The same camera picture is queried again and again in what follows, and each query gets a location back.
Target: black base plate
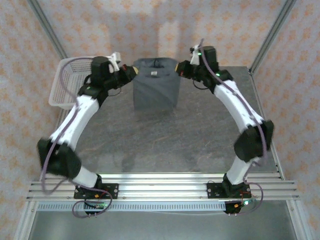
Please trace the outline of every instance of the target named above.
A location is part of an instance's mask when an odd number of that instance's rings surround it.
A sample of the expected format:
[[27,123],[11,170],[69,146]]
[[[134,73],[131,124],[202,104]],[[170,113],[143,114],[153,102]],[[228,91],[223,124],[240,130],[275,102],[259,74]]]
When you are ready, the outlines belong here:
[[[112,199],[118,199],[119,184],[118,183],[102,183],[101,189],[108,191]],[[74,199],[110,199],[108,194],[103,194],[101,191],[90,191],[82,187],[75,187]]]
[[215,183],[215,182],[208,182],[206,184],[206,193],[208,195],[208,199],[241,199],[241,192],[243,192],[244,199],[250,199],[251,193],[250,186],[247,184],[243,184],[241,188],[235,190],[232,195],[227,195],[226,191],[224,190],[222,183]]

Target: wall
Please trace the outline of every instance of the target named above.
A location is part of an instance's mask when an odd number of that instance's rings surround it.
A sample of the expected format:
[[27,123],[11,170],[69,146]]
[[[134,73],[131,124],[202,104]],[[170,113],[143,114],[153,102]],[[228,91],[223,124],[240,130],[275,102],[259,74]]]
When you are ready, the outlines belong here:
[[222,66],[250,66],[285,0],[40,0],[70,57],[189,58],[205,38]]
[[320,236],[320,1],[297,0],[254,79],[286,178]]
[[0,239],[13,239],[41,171],[36,144],[57,121],[48,99],[59,57],[26,0],[1,1],[0,12]]

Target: gray bag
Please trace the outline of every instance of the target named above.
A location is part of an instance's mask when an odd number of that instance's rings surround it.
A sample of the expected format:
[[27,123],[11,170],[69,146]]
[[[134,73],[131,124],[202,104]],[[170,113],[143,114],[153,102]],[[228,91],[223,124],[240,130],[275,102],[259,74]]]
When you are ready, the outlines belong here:
[[168,111],[177,106],[180,76],[172,58],[141,58],[133,63],[139,72],[133,79],[136,111]]

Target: white wire basket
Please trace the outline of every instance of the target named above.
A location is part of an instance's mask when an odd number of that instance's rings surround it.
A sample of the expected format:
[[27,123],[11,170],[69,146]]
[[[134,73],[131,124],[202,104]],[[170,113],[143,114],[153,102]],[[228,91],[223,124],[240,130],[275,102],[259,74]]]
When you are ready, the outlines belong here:
[[[60,107],[65,110],[72,109],[75,104],[73,98],[64,90],[59,80],[59,73],[66,62],[76,57],[62,59],[57,67],[52,88],[49,96],[49,104],[51,106]],[[91,74],[91,59],[83,59],[74,61],[66,66],[62,73],[62,81],[67,89],[77,95],[79,89],[83,86],[86,76]]]

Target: marble surface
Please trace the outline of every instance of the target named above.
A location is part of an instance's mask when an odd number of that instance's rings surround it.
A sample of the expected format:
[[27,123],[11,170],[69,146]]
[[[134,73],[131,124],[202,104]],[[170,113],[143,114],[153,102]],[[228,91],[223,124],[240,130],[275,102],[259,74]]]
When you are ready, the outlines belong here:
[[[259,113],[247,68],[223,68]],[[135,113],[130,83],[119,95],[107,98],[91,118],[76,152],[83,165],[97,173],[224,173],[234,161],[238,135],[225,106],[209,90],[196,89],[189,79],[181,79],[178,104],[171,113]],[[271,152],[265,166],[252,169],[275,171]]]

